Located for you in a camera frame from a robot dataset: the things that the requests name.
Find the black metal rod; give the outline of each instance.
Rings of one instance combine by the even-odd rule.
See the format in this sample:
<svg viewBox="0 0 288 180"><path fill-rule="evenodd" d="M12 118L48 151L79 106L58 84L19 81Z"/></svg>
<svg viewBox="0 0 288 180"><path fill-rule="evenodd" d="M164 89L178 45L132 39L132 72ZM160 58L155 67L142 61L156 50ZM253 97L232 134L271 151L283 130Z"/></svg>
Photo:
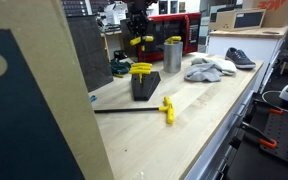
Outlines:
<svg viewBox="0 0 288 180"><path fill-rule="evenodd" d="M154 108L131 108L131 109L103 109L94 110L95 113L114 113L114 112L134 112L134 111L158 111L158 107Z"/></svg>
<svg viewBox="0 0 288 180"><path fill-rule="evenodd" d="M245 132L248 132L258 138L264 139L265 141L269 142L269 143L274 143L269 137L267 137L264 133L262 133L262 131L260 131L259 129L245 123L242 122L240 124L240 128L242 128Z"/></svg>

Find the white cloth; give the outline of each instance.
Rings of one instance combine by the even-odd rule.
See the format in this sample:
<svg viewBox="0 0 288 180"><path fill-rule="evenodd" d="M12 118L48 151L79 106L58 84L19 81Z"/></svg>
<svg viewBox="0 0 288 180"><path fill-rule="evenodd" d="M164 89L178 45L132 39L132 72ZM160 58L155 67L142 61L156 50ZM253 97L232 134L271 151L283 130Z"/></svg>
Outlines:
<svg viewBox="0 0 288 180"><path fill-rule="evenodd" d="M192 65L201 63L213 63L215 68L221 71L224 75L232 76L236 73L235 64L231 61L215 57L197 58L192 61Z"/></svg>
<svg viewBox="0 0 288 180"><path fill-rule="evenodd" d="M185 72L184 79L188 81L221 81L222 73L213 63L194 64Z"/></svg>

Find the shoe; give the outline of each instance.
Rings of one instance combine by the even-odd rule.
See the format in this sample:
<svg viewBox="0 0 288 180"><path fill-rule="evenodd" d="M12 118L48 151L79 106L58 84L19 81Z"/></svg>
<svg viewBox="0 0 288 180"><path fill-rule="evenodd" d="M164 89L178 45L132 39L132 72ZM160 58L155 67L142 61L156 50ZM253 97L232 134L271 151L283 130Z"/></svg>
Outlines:
<svg viewBox="0 0 288 180"><path fill-rule="evenodd" d="M118 50L118 51L114 51L114 58L122 60L122 59L127 58L127 55L125 54L123 50Z"/></svg>
<svg viewBox="0 0 288 180"><path fill-rule="evenodd" d="M232 47L227 50L225 59L233 61L236 68L239 69L253 69L256 67L256 64L252 62L242 50L237 50Z"/></svg>

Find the yellow handle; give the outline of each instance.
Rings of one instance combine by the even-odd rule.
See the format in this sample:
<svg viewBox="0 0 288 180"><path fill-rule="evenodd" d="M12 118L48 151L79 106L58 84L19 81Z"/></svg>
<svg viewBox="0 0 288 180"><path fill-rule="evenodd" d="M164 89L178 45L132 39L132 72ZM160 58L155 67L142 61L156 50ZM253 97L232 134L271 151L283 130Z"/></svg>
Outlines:
<svg viewBox="0 0 288 180"><path fill-rule="evenodd" d="M174 108L168 96L164 97L164 104L165 106L159 107L158 110L161 112L166 112L167 113L166 122L168 124L173 124L174 123Z"/></svg>
<svg viewBox="0 0 288 180"><path fill-rule="evenodd" d="M144 36L144 41L145 42L152 42L152 41L154 41L154 37L153 36Z"/></svg>
<svg viewBox="0 0 288 180"><path fill-rule="evenodd" d="M115 77L123 78L124 76L122 74L113 74Z"/></svg>
<svg viewBox="0 0 288 180"><path fill-rule="evenodd" d="M139 66L152 67L152 64L150 64L150 63L134 63L134 64L132 64L132 67L139 67Z"/></svg>
<svg viewBox="0 0 288 180"><path fill-rule="evenodd" d="M167 120L166 120L166 122L169 123L169 124L173 124L174 123L174 109L173 109L172 104L170 105L169 110L167 111Z"/></svg>
<svg viewBox="0 0 288 180"><path fill-rule="evenodd" d="M133 69L133 70L137 70L137 69L151 70L151 67L149 67L149 66L138 66L138 67L132 67L131 69Z"/></svg>
<svg viewBox="0 0 288 180"><path fill-rule="evenodd" d="M166 39L165 42L173 44L173 41L180 41L180 40L182 40L181 36L172 36L172 37Z"/></svg>
<svg viewBox="0 0 288 180"><path fill-rule="evenodd" d="M150 70L147 69L130 69L130 71L128 72L130 74L151 74Z"/></svg>
<svg viewBox="0 0 288 180"><path fill-rule="evenodd" d="M136 44L139 44L141 43L142 41L145 41L145 42L152 42L154 41L154 37L153 36L142 36L142 37L137 37L137 38L134 38L130 41L130 44L132 46L136 45Z"/></svg>
<svg viewBox="0 0 288 180"><path fill-rule="evenodd" d="M141 37L137 37L137 38L135 38L135 39L132 39L132 40L130 41L130 44L131 44L131 46L134 46L134 45L140 43L141 41L142 41L142 40L141 40Z"/></svg>

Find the wooden workbench top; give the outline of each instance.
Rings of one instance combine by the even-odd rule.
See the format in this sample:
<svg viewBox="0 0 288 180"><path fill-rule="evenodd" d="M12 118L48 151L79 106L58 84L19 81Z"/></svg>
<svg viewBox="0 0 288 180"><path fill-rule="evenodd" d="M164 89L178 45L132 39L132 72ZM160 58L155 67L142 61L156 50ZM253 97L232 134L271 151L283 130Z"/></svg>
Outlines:
<svg viewBox="0 0 288 180"><path fill-rule="evenodd" d="M121 30L112 31L112 32L101 32L101 36L104 37L106 35L114 35L114 34L122 34Z"/></svg>
<svg viewBox="0 0 288 180"><path fill-rule="evenodd" d="M248 29L248 30L242 30L242 31L213 31L213 32L210 32L209 35L221 36L221 37L248 37L248 38L279 39L283 37L287 31L288 31L288 26L281 27L281 28Z"/></svg>
<svg viewBox="0 0 288 180"><path fill-rule="evenodd" d="M154 63L161 82L147 102L132 100L130 75L89 93L97 97L95 110L159 107L164 96L175 108L173 125L158 111L95 114L115 179L183 178L262 65L255 61L255 69L222 76L221 82L184 81L191 61L203 56L186 55L181 71L173 74L163 71L162 62Z"/></svg>

